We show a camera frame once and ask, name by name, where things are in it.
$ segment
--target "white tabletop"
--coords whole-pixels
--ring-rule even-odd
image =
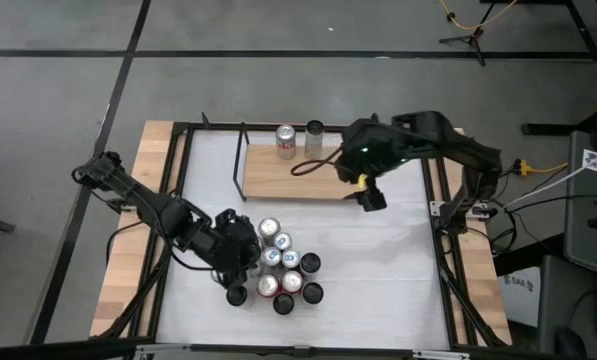
[[[273,132],[249,132],[252,144],[274,144]],[[366,213],[355,200],[243,202],[232,182],[237,131],[195,131],[183,197],[210,216],[233,208],[254,226],[277,218],[294,249],[315,252],[319,272],[308,279],[324,288],[318,305],[295,296],[287,316],[256,295],[248,309],[230,306],[225,290],[206,272],[172,262],[157,341],[222,345],[433,349],[449,348],[419,161],[378,179],[384,210]],[[298,144],[304,136],[298,135]],[[326,134],[325,145],[338,145]],[[240,183],[245,146],[241,155]],[[204,264],[192,252],[180,255]],[[246,286],[255,292],[255,281]]]

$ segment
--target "tripod stand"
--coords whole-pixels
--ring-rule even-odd
[[[487,18],[489,17],[489,14],[491,13],[491,10],[493,10],[495,4],[496,3],[492,2],[491,5],[489,5],[489,9],[487,9],[485,16],[482,17],[482,20],[480,20],[479,24],[482,24],[485,22],[485,20],[487,20]],[[456,16],[456,14],[454,14],[454,13],[447,14],[447,21],[452,21],[452,19],[455,16]],[[472,48],[476,52],[476,58],[478,59],[478,63],[480,64],[480,66],[485,66],[485,58],[482,56],[482,51],[480,51],[480,45],[478,44],[478,38],[480,37],[480,35],[482,35],[483,32],[484,32],[484,30],[480,26],[478,26],[476,28],[476,30],[474,30],[474,32],[471,35],[444,38],[444,39],[438,40],[438,42],[441,44],[448,44],[448,43],[460,41],[462,43],[467,44],[470,48]]]

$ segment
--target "wooden board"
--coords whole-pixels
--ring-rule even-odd
[[[145,124],[132,176],[152,190],[157,190],[160,186],[172,126],[172,121],[148,121]],[[181,146],[182,141],[179,141],[177,149],[180,149]],[[172,173],[170,189],[173,188],[172,184],[177,178],[179,154],[180,151],[178,150],[172,168],[176,173]],[[434,193],[437,196],[437,200],[440,200],[440,182],[433,161],[430,162],[430,167]],[[461,166],[453,161],[446,160],[445,167],[449,188],[451,193],[455,194],[460,187]],[[120,217],[118,227],[137,221],[135,216],[134,213],[123,213]],[[469,220],[468,226],[486,233],[482,222]],[[113,320],[120,315],[136,293],[148,236],[149,230],[147,227],[138,226],[119,234],[116,238],[98,299],[98,307],[93,319],[91,335],[100,334],[105,331]],[[498,337],[507,344],[511,344],[511,336],[509,334],[489,242],[483,236],[474,233],[461,235],[459,240],[469,297]],[[450,256],[448,256],[448,261],[451,265]],[[151,299],[147,299],[139,334],[146,333],[144,325],[149,321],[150,303]],[[461,344],[466,344],[465,326],[460,305],[455,299],[452,299],[452,304],[458,328],[458,341]]]
[[[336,149],[334,146],[323,147],[322,157]],[[302,146],[296,147],[293,159],[285,160],[276,155],[275,145],[249,145],[243,193],[247,197],[340,200],[358,191],[357,186],[338,180],[336,169],[331,165],[324,165],[307,175],[291,175],[292,167],[307,160]],[[301,170],[314,165],[306,165]]]

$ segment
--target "floor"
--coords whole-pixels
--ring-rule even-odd
[[[574,1],[597,43],[597,6]],[[463,24],[487,5],[448,1]],[[125,50],[140,0],[0,0],[0,49]],[[499,5],[494,13],[502,9]],[[138,50],[457,50],[462,35],[426,0],[153,0]],[[485,51],[585,51],[564,7],[516,6],[485,28]],[[0,346],[26,338],[76,194],[69,177],[97,139],[122,58],[0,57]],[[591,62],[333,58],[136,58],[117,104],[107,148],[131,167],[146,120],[348,124],[373,112],[433,109],[503,161],[545,168],[567,160],[566,138],[527,137],[524,122],[571,124],[597,109]],[[544,176],[511,177],[501,200]],[[564,192],[556,188],[550,197]],[[527,209],[537,237],[560,232],[562,203]],[[117,216],[92,200],[48,341],[84,339],[104,276]],[[490,234],[508,225],[489,224]],[[521,232],[516,246],[531,243]],[[211,359],[217,355],[198,355]]]

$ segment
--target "wooden shelf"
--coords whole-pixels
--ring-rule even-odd
[[[322,157],[327,157],[336,149],[334,146],[323,147]],[[331,165],[324,165],[307,175],[291,175],[291,168],[306,160],[303,146],[296,147],[293,159],[285,160],[276,155],[275,145],[249,145],[245,160],[244,195],[258,198],[342,200],[358,191],[355,185],[338,180],[336,169]]]

